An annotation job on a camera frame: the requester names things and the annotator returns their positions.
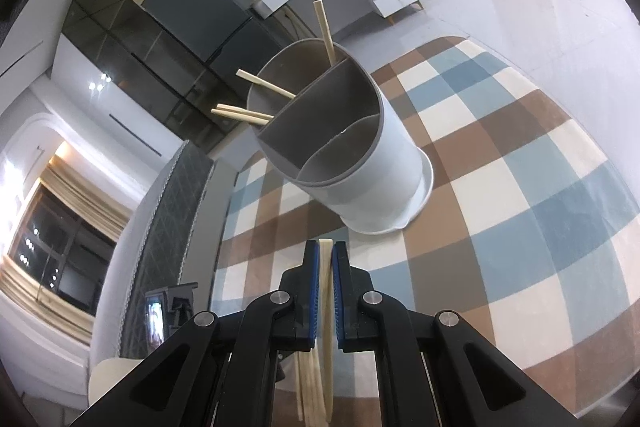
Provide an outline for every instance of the quilted dark fabric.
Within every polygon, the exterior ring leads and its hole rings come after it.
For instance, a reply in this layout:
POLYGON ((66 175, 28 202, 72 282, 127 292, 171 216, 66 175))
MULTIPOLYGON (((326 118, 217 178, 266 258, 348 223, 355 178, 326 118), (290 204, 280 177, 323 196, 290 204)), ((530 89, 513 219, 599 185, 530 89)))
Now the quilted dark fabric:
POLYGON ((142 247, 122 327, 121 357, 143 359, 147 355, 145 293, 178 283, 191 224, 212 166, 202 150, 188 143, 169 176, 142 247))

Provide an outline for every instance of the table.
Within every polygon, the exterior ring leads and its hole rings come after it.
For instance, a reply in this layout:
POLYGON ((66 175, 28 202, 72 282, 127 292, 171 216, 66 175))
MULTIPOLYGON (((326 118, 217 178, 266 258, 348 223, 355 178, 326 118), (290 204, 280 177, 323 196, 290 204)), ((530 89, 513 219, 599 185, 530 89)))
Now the table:
MULTIPOLYGON (((276 289, 315 237, 348 241, 354 266, 409 309, 454 309, 568 410, 640 367, 640 208, 588 134, 524 76, 463 38, 439 38, 372 76, 434 166, 425 209, 366 236, 271 169, 239 174, 212 306, 276 289)), ((290 371, 285 364, 286 373, 290 371)), ((332 425, 379 425, 372 353, 335 355, 332 425)), ((301 425, 292 378, 274 425, 301 425)))

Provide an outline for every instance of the bundle of chopsticks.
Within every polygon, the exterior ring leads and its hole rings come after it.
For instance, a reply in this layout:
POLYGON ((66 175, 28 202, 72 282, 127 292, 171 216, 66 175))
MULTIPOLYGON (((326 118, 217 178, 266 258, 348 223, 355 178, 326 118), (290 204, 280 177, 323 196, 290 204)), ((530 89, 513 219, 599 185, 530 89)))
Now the bundle of chopsticks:
MULTIPOLYGON (((326 13, 324 12, 324 5, 322 4, 321 0, 314 1, 314 9, 316 10, 316 16, 318 17, 318 23, 320 24, 320 29, 322 31, 322 39, 324 40, 324 46, 326 47, 326 52, 329 57, 329 64, 333 66, 336 63, 334 41, 331 38, 329 23, 327 21, 326 13)), ((248 80, 249 82, 257 84, 258 86, 265 87, 266 89, 271 89, 279 95, 285 96, 286 98, 289 98, 291 100, 296 97, 296 95, 292 92, 289 92, 286 89, 282 89, 275 84, 271 84, 270 82, 261 79, 259 76, 247 73, 246 71, 238 70, 236 75, 240 78, 248 80)), ((211 112, 219 116, 224 116, 225 118, 245 121, 248 123, 253 123, 254 125, 266 125, 273 118, 273 115, 270 114, 250 111, 243 107, 226 105, 225 103, 219 103, 215 109, 211 109, 211 112)))

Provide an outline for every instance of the metal screw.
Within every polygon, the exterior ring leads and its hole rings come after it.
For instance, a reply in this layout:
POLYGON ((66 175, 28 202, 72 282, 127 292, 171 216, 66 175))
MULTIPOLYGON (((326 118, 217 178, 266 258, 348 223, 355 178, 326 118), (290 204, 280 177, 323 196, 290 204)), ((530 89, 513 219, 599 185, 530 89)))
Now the metal screw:
POLYGON ((271 294, 271 302, 274 304, 284 304, 289 300, 289 294, 282 290, 278 290, 271 294))
POLYGON ((382 302, 382 295, 378 292, 366 292, 362 296, 362 300, 367 304, 380 304, 380 302, 382 302))
POLYGON ((440 322, 449 328, 455 326, 459 321, 458 315, 454 312, 442 312, 440 314, 440 322))
POLYGON ((215 317, 211 312, 200 312, 193 319, 193 322, 196 323, 196 326, 200 326, 201 328, 205 328, 206 326, 210 326, 213 324, 215 317))

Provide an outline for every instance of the gray sofa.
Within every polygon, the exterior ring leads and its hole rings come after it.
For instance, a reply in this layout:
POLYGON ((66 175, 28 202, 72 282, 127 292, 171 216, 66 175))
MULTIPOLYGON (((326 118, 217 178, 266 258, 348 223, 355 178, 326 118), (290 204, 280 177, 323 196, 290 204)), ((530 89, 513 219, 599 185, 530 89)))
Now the gray sofa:
POLYGON ((95 315, 90 371, 105 359, 146 356, 147 291, 198 282, 194 311, 208 308, 237 175, 188 141, 164 166, 113 251, 95 315))

